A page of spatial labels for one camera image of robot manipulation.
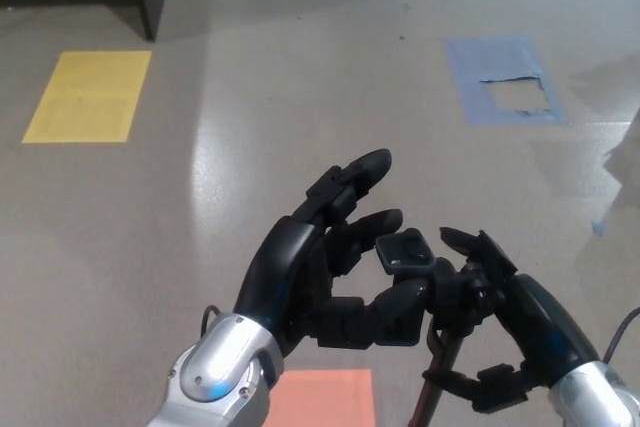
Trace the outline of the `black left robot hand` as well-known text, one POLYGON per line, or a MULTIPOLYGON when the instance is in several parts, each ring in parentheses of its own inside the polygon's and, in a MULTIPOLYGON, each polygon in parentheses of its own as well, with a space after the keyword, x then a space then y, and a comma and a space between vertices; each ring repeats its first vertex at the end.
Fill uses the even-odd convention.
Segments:
POLYGON ((378 239, 396 233, 403 223, 398 209, 347 220, 391 164, 390 151, 378 149, 346 167, 329 168, 258 248, 234 311, 268 330, 284 355, 305 337, 324 348, 352 350, 419 342, 426 280, 394 281, 371 303, 332 294, 334 279, 350 273, 378 239))

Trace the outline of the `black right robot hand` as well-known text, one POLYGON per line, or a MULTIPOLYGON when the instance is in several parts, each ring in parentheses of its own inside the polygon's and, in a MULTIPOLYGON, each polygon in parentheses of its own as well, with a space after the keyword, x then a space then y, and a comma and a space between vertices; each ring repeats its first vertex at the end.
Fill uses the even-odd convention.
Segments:
POLYGON ((527 401, 536 387, 553 387, 573 369, 599 358, 592 343, 559 301, 538 281, 518 271, 484 231, 440 230, 442 241, 466 259, 461 270, 440 258, 427 310, 433 354, 423 378, 429 393, 448 392, 490 414, 527 401), (499 364, 475 378, 452 369, 461 341, 494 316, 511 336, 520 368, 499 364))

